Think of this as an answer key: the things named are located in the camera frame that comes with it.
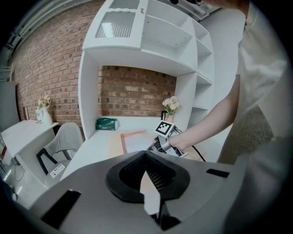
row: white shelving unit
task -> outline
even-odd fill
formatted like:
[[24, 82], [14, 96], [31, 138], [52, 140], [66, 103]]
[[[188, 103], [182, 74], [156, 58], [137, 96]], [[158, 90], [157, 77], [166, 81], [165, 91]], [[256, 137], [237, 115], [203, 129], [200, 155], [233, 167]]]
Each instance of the white shelving unit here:
[[79, 106], [86, 139], [95, 131], [100, 65], [149, 69], [177, 77], [181, 108], [174, 123], [187, 128], [195, 109], [207, 111], [214, 80], [209, 32], [178, 9], [156, 0], [106, 0], [83, 44]]

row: white flowers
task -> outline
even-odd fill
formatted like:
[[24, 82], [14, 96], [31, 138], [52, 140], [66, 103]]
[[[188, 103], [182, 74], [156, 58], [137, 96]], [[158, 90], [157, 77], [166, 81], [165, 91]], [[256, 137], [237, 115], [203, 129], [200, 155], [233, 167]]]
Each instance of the white flowers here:
[[170, 98], [166, 98], [163, 101], [163, 106], [165, 106], [165, 110], [169, 115], [173, 115], [174, 111], [180, 107], [180, 103], [178, 102], [177, 97], [172, 96]]
[[46, 95], [38, 100], [38, 108], [49, 107], [51, 103], [50, 97]]

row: black slot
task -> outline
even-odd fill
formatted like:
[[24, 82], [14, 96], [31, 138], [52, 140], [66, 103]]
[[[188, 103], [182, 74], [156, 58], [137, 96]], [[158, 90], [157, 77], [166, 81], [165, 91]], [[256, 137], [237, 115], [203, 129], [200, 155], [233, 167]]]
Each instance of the black slot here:
[[230, 174], [229, 172], [221, 171], [221, 170], [215, 170], [215, 169], [209, 169], [206, 172], [209, 173], [209, 174], [215, 175], [215, 176], [223, 177], [223, 178], [227, 178], [228, 175]]
[[80, 192], [68, 190], [47, 213], [44, 214], [41, 220], [53, 228], [58, 229], [80, 195]]

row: flower vase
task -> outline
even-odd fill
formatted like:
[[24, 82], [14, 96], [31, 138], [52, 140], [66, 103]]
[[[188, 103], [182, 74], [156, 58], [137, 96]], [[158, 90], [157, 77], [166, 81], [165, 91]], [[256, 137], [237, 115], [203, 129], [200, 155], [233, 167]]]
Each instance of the flower vase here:
[[167, 122], [173, 123], [173, 115], [168, 115]]
[[43, 107], [42, 112], [43, 112], [42, 122], [46, 125], [51, 125], [53, 121], [52, 121], [52, 118], [49, 114], [48, 107]]

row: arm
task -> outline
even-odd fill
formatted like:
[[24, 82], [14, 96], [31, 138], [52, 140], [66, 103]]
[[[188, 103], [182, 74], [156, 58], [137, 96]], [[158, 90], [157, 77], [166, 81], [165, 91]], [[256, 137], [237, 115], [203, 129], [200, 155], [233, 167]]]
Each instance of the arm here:
[[239, 101], [240, 76], [236, 76], [229, 94], [197, 125], [171, 137], [169, 143], [180, 150], [202, 142], [229, 127], [236, 117]]

